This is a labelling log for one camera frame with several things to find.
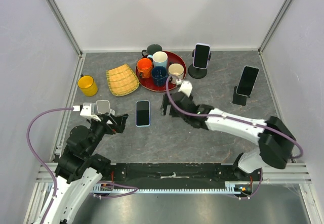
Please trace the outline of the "light blue cased phone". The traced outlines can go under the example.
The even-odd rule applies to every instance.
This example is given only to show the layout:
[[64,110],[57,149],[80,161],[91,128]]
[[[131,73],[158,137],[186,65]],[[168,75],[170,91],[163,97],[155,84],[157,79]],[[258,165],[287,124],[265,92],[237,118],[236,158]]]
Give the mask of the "light blue cased phone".
[[151,123],[150,102],[148,100],[136,102],[136,120],[137,127],[148,127]]

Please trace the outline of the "clear cased black phone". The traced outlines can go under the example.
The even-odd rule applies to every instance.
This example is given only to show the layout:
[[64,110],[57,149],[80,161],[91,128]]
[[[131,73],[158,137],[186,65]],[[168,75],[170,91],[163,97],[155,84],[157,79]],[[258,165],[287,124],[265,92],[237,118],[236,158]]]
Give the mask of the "clear cased black phone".
[[254,88],[258,74],[259,68],[245,66],[242,71],[238,86],[236,88],[236,93],[241,96],[249,97]]

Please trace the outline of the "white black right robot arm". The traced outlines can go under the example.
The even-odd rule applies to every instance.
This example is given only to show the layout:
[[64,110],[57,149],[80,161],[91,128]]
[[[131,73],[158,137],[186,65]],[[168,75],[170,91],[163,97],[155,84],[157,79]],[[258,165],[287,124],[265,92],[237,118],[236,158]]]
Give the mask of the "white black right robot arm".
[[194,128],[225,132],[257,145],[252,151],[237,156],[231,171],[237,180],[244,180],[265,166],[285,169],[291,157],[295,138],[275,116],[261,120],[228,114],[210,105],[196,105],[192,96],[183,92],[164,94],[163,115],[167,108],[172,117],[180,117]]

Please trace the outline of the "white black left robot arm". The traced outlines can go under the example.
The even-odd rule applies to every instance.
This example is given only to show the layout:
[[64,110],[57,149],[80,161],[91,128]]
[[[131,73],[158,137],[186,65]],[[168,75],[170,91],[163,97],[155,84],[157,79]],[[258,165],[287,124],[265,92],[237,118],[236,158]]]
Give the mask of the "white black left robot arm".
[[74,218],[99,180],[111,175],[111,161],[94,151],[105,135],[123,133],[128,114],[99,114],[89,127],[74,127],[54,171],[55,182],[36,223],[73,223]]

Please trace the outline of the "white phone stand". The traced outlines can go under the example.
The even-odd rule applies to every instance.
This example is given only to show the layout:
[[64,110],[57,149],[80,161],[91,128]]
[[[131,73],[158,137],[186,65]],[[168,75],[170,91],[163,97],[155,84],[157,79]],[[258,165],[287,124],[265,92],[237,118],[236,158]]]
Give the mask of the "white phone stand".
[[111,108],[110,102],[108,100],[97,100],[96,107],[97,107],[98,114],[102,114],[106,112],[111,112],[115,114],[115,111]]

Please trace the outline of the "lavender cased phone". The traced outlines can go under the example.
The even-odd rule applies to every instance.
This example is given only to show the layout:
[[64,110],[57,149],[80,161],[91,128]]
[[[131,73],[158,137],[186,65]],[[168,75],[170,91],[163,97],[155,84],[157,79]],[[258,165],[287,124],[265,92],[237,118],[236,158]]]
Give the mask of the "lavender cased phone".
[[193,67],[198,69],[207,69],[211,57],[210,45],[197,43],[193,53]]

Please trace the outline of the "dark blue mug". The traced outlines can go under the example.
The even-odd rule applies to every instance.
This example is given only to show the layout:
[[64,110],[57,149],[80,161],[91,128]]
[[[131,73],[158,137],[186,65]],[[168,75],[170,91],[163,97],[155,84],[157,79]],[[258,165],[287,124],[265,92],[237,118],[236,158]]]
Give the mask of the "dark blue mug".
[[155,86],[164,86],[168,78],[166,68],[163,66],[154,67],[151,71],[151,77]]

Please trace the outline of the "cream dimpled mug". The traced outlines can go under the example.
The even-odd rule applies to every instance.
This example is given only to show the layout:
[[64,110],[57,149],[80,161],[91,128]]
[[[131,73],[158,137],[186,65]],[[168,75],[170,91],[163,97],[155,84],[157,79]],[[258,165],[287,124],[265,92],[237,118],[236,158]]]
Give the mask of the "cream dimpled mug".
[[176,84],[178,79],[184,78],[184,67],[181,64],[171,64],[168,68],[168,73],[171,76],[172,84]]

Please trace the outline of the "woven bamboo tray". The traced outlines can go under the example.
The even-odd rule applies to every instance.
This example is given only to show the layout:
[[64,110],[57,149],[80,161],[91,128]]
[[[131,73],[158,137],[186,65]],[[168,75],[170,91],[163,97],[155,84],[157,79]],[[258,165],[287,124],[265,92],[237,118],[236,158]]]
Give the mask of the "woven bamboo tray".
[[138,77],[128,64],[107,70],[106,78],[110,92],[117,97],[134,92],[140,85]]

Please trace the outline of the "orange mug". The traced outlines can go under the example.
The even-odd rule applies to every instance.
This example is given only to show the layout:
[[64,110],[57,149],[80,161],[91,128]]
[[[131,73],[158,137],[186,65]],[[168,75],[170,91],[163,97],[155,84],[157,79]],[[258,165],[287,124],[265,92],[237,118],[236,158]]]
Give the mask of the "orange mug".
[[137,71],[139,78],[148,79],[151,77],[151,71],[153,69],[153,64],[150,59],[142,58],[137,62]]

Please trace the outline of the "yellow mug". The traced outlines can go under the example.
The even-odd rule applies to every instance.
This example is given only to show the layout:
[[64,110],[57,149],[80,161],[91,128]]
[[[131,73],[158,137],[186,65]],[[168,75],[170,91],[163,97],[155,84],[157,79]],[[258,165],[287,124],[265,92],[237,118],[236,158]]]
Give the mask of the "yellow mug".
[[81,75],[77,82],[78,88],[87,97],[92,97],[98,92],[97,84],[92,76]]

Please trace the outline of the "red round tray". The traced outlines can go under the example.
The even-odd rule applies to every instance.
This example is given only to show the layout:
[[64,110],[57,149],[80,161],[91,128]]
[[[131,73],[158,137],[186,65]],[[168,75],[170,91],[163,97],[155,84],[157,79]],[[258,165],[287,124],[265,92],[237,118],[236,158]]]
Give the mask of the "red round tray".
[[[186,78],[187,76],[187,66],[183,59],[178,56],[177,54],[173,52],[166,51],[166,54],[168,55],[168,64],[173,65],[173,64],[179,64],[184,68],[184,74],[183,78]],[[151,90],[153,92],[165,92],[166,87],[165,86],[156,86],[153,83],[153,79],[150,78],[140,78],[139,76],[139,71],[137,69],[137,66],[135,66],[135,73],[136,76],[138,77],[139,83],[146,89]]]

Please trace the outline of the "dark grey mug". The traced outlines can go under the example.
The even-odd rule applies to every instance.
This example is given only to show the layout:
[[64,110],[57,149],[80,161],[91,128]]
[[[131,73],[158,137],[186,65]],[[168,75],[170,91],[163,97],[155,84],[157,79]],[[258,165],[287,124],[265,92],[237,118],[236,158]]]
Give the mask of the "dark grey mug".
[[152,57],[156,52],[162,51],[163,48],[159,44],[151,44],[146,49],[142,50],[141,55],[143,57]]

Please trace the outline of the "left aluminium frame post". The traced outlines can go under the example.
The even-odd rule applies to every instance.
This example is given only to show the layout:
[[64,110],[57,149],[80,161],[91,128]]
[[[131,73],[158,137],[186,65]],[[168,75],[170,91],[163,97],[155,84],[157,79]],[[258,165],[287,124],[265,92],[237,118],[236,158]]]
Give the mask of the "left aluminium frame post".
[[69,40],[70,44],[72,45],[74,51],[76,54],[81,57],[83,55],[83,52],[78,45],[75,37],[72,34],[72,31],[70,30],[63,14],[61,13],[57,3],[55,0],[46,0],[47,4],[49,5],[52,13],[54,14],[56,20],[58,21],[60,27],[62,28],[64,34],[66,35],[67,39]]

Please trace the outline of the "right aluminium frame post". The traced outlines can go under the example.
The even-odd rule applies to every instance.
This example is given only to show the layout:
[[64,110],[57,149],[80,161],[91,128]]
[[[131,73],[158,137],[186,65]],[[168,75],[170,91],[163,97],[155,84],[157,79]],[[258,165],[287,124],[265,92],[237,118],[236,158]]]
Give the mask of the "right aluminium frame post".
[[267,45],[269,44],[271,38],[273,37],[274,33],[276,32],[278,26],[280,25],[282,19],[286,15],[288,9],[290,8],[291,4],[294,0],[284,0],[283,4],[281,5],[278,13],[276,14],[273,22],[271,23],[264,39],[262,40],[259,48],[258,53],[259,55],[262,55],[264,50],[266,49]]

